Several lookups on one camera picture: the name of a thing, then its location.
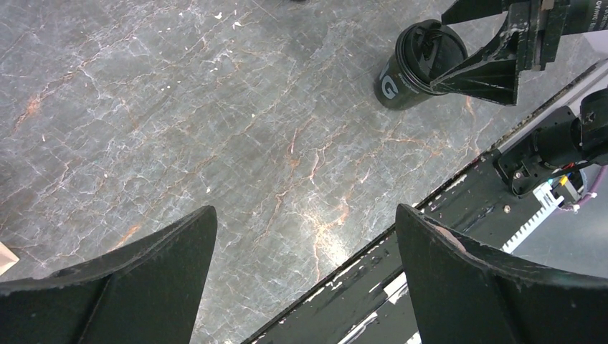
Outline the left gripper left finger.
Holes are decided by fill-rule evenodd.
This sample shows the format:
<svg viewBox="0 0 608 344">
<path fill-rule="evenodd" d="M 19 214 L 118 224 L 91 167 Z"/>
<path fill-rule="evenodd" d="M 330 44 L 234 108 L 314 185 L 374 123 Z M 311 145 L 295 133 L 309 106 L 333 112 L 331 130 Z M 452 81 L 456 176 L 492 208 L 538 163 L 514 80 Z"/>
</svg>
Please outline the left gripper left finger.
<svg viewBox="0 0 608 344">
<path fill-rule="evenodd" d="M 188 343 L 217 237 L 203 206 L 42 279 L 1 284 L 3 343 Z"/>
</svg>

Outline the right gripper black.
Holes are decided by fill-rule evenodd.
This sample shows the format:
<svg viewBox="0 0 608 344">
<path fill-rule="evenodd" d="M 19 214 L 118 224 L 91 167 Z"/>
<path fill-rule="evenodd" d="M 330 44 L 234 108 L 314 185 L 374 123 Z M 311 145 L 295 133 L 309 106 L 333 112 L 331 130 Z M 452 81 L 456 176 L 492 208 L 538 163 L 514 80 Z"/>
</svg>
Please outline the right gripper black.
<svg viewBox="0 0 608 344">
<path fill-rule="evenodd" d="M 457 0 L 441 22 L 458 24 L 507 10 L 507 29 L 431 81 L 434 91 L 514 106 L 520 73 L 554 62 L 562 36 L 607 30 L 606 1 Z"/>
</svg>

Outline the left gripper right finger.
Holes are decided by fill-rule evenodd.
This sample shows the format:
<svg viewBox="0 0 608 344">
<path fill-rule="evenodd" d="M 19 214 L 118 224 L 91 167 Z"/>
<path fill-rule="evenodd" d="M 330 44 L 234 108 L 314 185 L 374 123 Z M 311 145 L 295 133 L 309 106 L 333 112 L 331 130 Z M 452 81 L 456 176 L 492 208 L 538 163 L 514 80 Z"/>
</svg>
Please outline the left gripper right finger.
<svg viewBox="0 0 608 344">
<path fill-rule="evenodd" d="M 423 343 L 605 343 L 607 280 L 530 262 L 411 206 L 395 229 Z"/>
</svg>

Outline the black plastic cup lid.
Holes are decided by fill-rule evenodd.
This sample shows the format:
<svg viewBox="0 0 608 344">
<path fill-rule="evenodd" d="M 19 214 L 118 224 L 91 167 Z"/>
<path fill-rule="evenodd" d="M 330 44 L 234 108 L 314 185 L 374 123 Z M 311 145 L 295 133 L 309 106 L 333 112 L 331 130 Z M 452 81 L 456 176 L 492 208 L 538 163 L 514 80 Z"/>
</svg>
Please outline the black plastic cup lid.
<svg viewBox="0 0 608 344">
<path fill-rule="evenodd" d="M 395 57 L 406 83 L 416 93 L 443 95 L 432 83 L 464 62 L 469 54 L 453 29 L 436 19 L 428 19 L 399 35 Z"/>
</svg>

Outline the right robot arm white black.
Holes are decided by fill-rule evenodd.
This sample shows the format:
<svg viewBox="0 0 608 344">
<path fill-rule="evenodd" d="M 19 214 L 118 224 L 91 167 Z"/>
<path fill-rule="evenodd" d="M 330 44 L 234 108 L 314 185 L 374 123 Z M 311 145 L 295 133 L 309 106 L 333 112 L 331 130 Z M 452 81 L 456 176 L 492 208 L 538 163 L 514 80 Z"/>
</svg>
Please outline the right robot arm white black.
<svg viewBox="0 0 608 344">
<path fill-rule="evenodd" d="M 607 29 L 605 1 L 456 1 L 443 24 L 505 14 L 498 33 L 474 55 L 433 80 L 440 92 L 515 105 L 523 71 L 544 70 L 563 36 Z M 496 162 L 515 196 L 592 164 L 607 164 L 607 91 L 590 94 L 573 120 L 537 129 Z"/>
</svg>

